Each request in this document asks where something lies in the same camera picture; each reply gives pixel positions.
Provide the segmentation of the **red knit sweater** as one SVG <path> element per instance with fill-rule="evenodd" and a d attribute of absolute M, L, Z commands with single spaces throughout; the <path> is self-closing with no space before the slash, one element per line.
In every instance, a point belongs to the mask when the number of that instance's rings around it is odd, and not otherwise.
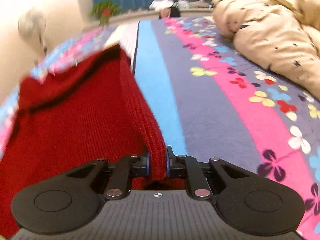
<path fill-rule="evenodd" d="M 16 194 L 100 158 L 116 163 L 127 155 L 148 153 L 149 175 L 133 178 L 131 190 L 184 189 L 183 180 L 167 176 L 164 139 L 130 63 L 125 51 L 114 45 L 49 74 L 43 82 L 23 80 L 1 159 L 3 237 L 21 230 L 11 213 Z M 107 201 L 95 219 L 74 231 L 97 221 L 110 202 L 118 201 Z"/>

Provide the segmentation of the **floral striped bed sheet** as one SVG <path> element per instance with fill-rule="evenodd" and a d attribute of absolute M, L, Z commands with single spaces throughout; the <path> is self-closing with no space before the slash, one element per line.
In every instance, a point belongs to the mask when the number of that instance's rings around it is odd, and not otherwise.
<path fill-rule="evenodd" d="M 43 82 L 119 45 L 162 133 L 165 147 L 198 161 L 213 156 L 296 190 L 305 213 L 298 232 L 319 239 L 319 102 L 240 56 L 202 18 L 142 21 L 71 38 L 28 77 Z M 1 159 L 21 84 L 1 107 Z"/>

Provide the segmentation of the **cream star-print duvet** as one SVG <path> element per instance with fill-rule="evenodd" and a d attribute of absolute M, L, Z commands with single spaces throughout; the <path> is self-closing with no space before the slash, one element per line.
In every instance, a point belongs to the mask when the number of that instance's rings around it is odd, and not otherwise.
<path fill-rule="evenodd" d="M 219 33 L 261 68 L 319 98 L 319 0 L 213 0 Z"/>

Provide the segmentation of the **dark bag on sill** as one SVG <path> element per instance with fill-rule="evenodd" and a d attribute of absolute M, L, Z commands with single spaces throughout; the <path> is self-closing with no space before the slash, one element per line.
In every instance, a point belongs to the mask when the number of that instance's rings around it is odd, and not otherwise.
<path fill-rule="evenodd" d="M 176 7 L 164 8 L 159 11 L 159 19 L 180 17 L 180 11 Z"/>

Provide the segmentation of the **white standing fan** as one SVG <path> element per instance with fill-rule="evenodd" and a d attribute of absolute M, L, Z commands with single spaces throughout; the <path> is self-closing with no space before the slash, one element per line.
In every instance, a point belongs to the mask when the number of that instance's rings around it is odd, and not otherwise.
<path fill-rule="evenodd" d="M 38 10 L 28 10 L 18 19 L 18 34 L 37 53 L 47 55 L 48 47 L 44 37 L 47 21 Z"/>

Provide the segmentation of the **potted green plant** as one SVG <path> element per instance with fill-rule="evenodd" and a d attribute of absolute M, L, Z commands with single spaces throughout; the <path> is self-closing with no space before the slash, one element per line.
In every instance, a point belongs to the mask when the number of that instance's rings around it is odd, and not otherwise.
<path fill-rule="evenodd" d="M 119 13 L 120 5 L 112 0 L 105 0 L 95 3 L 91 10 L 91 16 L 99 21 L 100 25 L 105 25 L 109 19 Z"/>

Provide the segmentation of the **white clothes pile on sill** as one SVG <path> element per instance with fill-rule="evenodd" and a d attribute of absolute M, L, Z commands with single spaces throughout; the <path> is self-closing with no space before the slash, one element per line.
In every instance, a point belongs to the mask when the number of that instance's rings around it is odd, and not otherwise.
<path fill-rule="evenodd" d="M 149 6 L 149 10 L 160 11 L 172 7 L 174 3 L 173 0 L 153 0 Z"/>

